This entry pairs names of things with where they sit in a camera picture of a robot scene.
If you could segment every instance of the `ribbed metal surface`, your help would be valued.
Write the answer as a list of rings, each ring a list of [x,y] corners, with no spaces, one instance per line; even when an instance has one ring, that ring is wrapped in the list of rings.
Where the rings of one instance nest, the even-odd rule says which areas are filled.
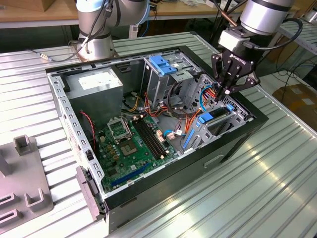
[[[120,55],[187,45],[207,63],[214,52],[190,33],[120,40]],[[69,47],[43,50],[66,57]],[[29,52],[0,55],[0,143],[35,136],[54,209],[1,236],[104,237],[75,179],[76,162],[43,69]],[[124,237],[313,237],[317,231],[317,141],[260,88],[243,94],[269,121],[225,164],[110,235]]]
[[[304,28],[302,33],[295,42],[306,50],[317,55],[317,26],[313,26],[306,21],[302,21]],[[281,25],[278,32],[287,38],[292,38],[298,30],[298,25],[295,22],[286,22]]]

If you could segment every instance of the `ram slot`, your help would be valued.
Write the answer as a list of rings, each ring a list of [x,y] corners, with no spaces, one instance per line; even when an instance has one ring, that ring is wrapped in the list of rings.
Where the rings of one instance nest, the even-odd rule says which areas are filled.
[[[160,143],[143,120],[134,121],[132,122],[132,124],[134,125],[135,129],[138,131],[138,134],[156,159],[159,159],[162,155],[166,155],[166,152],[163,150]]]

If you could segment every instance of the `cardboard box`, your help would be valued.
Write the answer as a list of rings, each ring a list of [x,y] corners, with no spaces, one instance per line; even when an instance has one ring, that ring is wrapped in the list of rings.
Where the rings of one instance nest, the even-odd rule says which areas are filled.
[[[279,88],[273,96],[281,102],[285,87]],[[317,131],[317,94],[304,84],[287,86],[283,104]]]
[[[0,0],[0,4],[34,11],[46,11],[55,0]]]

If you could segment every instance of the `blue connector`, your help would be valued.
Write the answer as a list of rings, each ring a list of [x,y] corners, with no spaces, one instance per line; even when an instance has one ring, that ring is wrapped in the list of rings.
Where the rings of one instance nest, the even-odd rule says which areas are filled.
[[[177,72],[162,56],[151,56],[149,60],[163,76]]]
[[[128,175],[125,175],[125,176],[123,176],[123,177],[121,177],[121,178],[118,178],[117,180],[111,182],[111,186],[112,186],[112,187],[113,187],[113,186],[117,186],[117,185],[119,185],[120,183],[126,182],[126,181],[128,181],[129,179],[133,178],[134,176],[143,173],[144,170],[145,170],[145,168],[146,168],[148,165],[149,165],[149,163],[147,163],[146,165],[143,165],[142,167],[140,167],[139,169],[137,169],[137,170],[135,170],[135,171],[129,173]]]
[[[210,121],[210,120],[212,120],[212,119],[213,119],[213,116],[210,115],[209,113],[202,114],[202,115],[199,116],[199,118],[198,118],[198,120],[199,120],[202,124],[204,124],[204,123],[206,123],[206,122],[208,122],[208,121]]]
[[[228,111],[232,112],[234,107],[230,104],[227,104],[227,109],[228,109]]]

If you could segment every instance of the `gray plastic holder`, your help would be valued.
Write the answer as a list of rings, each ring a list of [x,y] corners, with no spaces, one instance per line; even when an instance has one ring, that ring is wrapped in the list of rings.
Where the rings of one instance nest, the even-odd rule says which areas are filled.
[[[0,146],[0,188],[0,234],[53,209],[35,138]]]

